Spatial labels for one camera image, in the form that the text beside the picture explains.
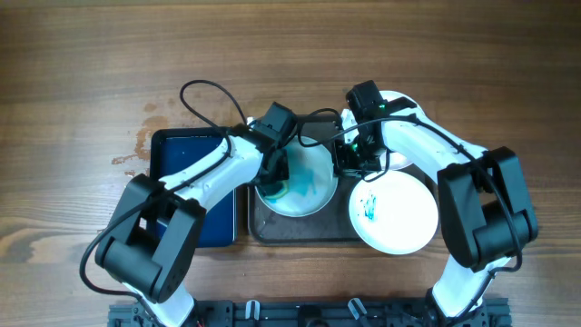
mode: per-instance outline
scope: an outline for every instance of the table stain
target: table stain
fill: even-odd
[[[134,154],[129,154],[125,156],[120,156],[113,158],[111,164],[124,164],[128,160],[133,158],[141,159],[144,161],[149,161],[152,158],[152,150],[150,149],[150,140],[152,139],[153,133],[157,130],[168,128],[169,123],[167,117],[164,116],[153,116],[147,118],[142,123],[143,128],[137,132],[135,138],[137,143],[133,148]]]
[[[143,108],[143,110],[146,113],[150,113],[152,111],[155,111],[155,109],[157,109],[157,105],[155,105],[155,104],[146,104],[145,107]]]

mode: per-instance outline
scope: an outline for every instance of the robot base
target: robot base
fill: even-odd
[[[385,302],[265,302],[233,303],[200,301],[199,318],[184,326],[194,327],[421,327],[425,300],[394,299]],[[362,305],[367,314],[357,314],[352,304]],[[108,327],[158,327],[148,320],[141,304],[111,305]],[[508,299],[488,299],[460,327],[510,327]]]

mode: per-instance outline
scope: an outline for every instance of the white plate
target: white plate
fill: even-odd
[[[302,136],[305,144],[315,140]],[[302,147],[295,137],[285,147],[289,158],[289,191],[280,199],[261,201],[275,213],[303,217],[322,209],[337,190],[338,178],[333,172],[333,160],[323,145]]]
[[[365,243],[390,254],[421,249],[438,227],[438,207],[426,185],[397,171],[388,171],[377,181],[355,185],[349,215]]]

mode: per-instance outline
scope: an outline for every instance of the blue stain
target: blue stain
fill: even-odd
[[[288,147],[286,151],[289,158],[289,174],[292,176],[289,180],[289,192],[305,196],[309,193],[309,190],[312,190],[312,193],[316,194],[315,172],[305,166],[303,160],[300,159],[303,156],[303,152],[297,151],[297,149],[292,147]],[[276,203],[277,199],[269,199],[268,201]]]
[[[369,219],[370,222],[375,221],[375,203],[377,198],[375,195],[372,195],[367,202],[365,203],[365,216]]]

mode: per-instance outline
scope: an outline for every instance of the wood grain surface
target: wood grain surface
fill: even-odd
[[[125,184],[149,166],[161,128],[203,126],[178,100],[204,78],[247,115],[344,108],[375,80],[437,123],[519,156],[540,233],[522,270],[488,296],[515,326],[581,320],[581,7],[575,2],[388,1],[158,5],[0,11],[0,325],[103,326],[129,302],[80,281],[85,246]],[[217,124],[240,119],[209,86],[188,99]],[[423,250],[266,248],[241,231],[200,250],[195,297],[264,301],[423,296],[441,275],[439,234]],[[91,263],[96,283],[120,288]]]

